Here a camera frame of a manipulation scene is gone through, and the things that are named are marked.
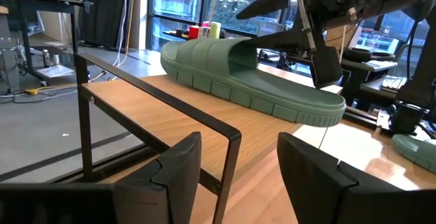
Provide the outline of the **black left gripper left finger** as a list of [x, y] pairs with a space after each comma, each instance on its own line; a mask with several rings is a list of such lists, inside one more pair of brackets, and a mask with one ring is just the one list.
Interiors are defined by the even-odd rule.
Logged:
[[118, 223], [188, 223], [200, 178], [201, 133], [193, 132], [157, 158], [118, 180]]

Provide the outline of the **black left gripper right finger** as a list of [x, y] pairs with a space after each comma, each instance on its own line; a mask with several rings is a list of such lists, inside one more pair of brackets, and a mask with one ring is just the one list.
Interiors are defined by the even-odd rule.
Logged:
[[370, 223], [369, 206], [346, 199], [363, 183], [363, 171], [281, 132], [277, 156], [282, 179], [299, 223]]

